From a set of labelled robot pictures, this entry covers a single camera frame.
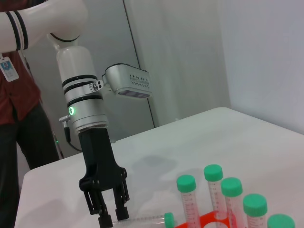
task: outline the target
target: table surface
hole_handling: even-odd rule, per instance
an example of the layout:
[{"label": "table surface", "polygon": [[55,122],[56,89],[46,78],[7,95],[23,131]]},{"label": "table surface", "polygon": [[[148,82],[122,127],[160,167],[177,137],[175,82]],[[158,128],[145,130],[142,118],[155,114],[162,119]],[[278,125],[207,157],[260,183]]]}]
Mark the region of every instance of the table surface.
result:
[{"label": "table surface", "polygon": [[[212,210],[203,169],[220,164],[225,177],[242,180],[244,194],[261,193],[268,215],[286,213],[304,224],[304,136],[251,116],[216,108],[112,144],[117,163],[128,172],[131,217],[173,212],[184,222],[176,179],[197,182],[200,214]],[[99,228],[89,214],[78,181],[86,171],[82,154],[26,174],[16,228]],[[116,220],[112,191],[103,193]]]}]

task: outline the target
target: green cap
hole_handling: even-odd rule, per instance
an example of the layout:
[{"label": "green cap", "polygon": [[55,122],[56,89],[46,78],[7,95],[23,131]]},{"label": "green cap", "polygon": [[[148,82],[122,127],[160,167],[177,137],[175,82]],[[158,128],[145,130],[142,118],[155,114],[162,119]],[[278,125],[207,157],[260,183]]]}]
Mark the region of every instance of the green cap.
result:
[{"label": "green cap", "polygon": [[171,212],[165,213],[165,226],[166,228],[174,228],[175,226],[174,216]]},{"label": "green cap", "polygon": [[260,194],[249,194],[243,199],[244,212],[251,217],[260,217],[267,213],[266,198]]},{"label": "green cap", "polygon": [[182,193],[192,192],[196,189],[195,179],[191,175],[182,175],[177,181],[177,189]]},{"label": "green cap", "polygon": [[223,195],[227,197],[236,197],[243,193],[242,182],[235,177],[225,178],[221,187]]},{"label": "green cap", "polygon": [[276,214],[269,217],[268,228],[295,228],[294,220],[288,215]]},{"label": "green cap", "polygon": [[223,170],[219,165],[208,165],[204,169],[205,179],[210,182],[217,182],[223,178]]}]

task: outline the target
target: person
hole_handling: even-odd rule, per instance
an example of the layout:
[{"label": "person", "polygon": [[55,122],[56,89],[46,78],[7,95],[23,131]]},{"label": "person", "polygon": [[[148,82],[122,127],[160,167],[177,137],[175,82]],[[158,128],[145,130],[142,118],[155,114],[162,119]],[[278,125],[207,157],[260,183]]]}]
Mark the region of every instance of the person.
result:
[{"label": "person", "polygon": [[[22,10],[35,3],[1,0],[0,12]],[[18,52],[2,54],[11,59],[19,75],[19,79],[8,82],[0,71],[0,228],[13,228],[19,203],[16,143],[30,169],[58,161],[59,156],[49,120],[39,102],[38,87]]]}]

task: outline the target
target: white robotic arm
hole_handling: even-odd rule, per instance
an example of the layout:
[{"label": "white robotic arm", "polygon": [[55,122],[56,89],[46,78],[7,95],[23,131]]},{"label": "white robotic arm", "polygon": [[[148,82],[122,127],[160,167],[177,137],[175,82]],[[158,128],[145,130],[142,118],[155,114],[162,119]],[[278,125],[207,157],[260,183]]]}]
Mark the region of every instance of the white robotic arm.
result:
[{"label": "white robotic arm", "polygon": [[82,0],[48,0],[29,9],[0,13],[0,53],[27,49],[48,33],[58,40],[76,40],[87,17]]},{"label": "white robotic arm", "polygon": [[[118,220],[129,218],[127,172],[117,165],[106,126],[103,98],[90,52],[77,46],[88,16],[82,0],[48,0],[30,9],[0,13],[0,53],[24,50],[46,34],[57,50],[57,62],[67,107],[78,133],[86,174],[79,181],[91,214],[99,214],[101,228],[113,226],[102,191],[113,189]],[[118,95],[150,96],[148,73],[118,64],[106,70],[104,80]]]}]

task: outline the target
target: plastic tube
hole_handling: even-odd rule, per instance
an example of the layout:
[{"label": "plastic tube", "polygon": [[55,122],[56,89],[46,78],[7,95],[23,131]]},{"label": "plastic tube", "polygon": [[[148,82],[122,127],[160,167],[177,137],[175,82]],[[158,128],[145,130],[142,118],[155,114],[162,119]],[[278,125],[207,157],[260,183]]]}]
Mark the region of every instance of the plastic tube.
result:
[{"label": "plastic tube", "polygon": [[200,228],[200,216],[195,197],[196,183],[191,175],[177,179],[177,189],[181,192],[182,203],[188,228]]},{"label": "plastic tube", "polygon": [[242,183],[238,178],[225,178],[221,183],[225,196],[230,228],[244,228]]},{"label": "plastic tube", "polygon": [[218,220],[224,220],[227,218],[227,208],[225,196],[222,194],[220,185],[223,179],[223,170],[219,165],[208,165],[204,169],[204,175],[205,179],[208,181],[215,218]]},{"label": "plastic tube", "polygon": [[150,216],[143,218],[130,218],[118,222],[113,222],[114,228],[174,228],[175,221],[172,213],[164,215]]},{"label": "plastic tube", "polygon": [[267,221],[268,228],[295,228],[294,220],[288,215],[275,214],[269,217]]},{"label": "plastic tube", "polygon": [[243,200],[244,212],[247,214],[248,228],[267,228],[267,201],[260,194],[250,194]]}]

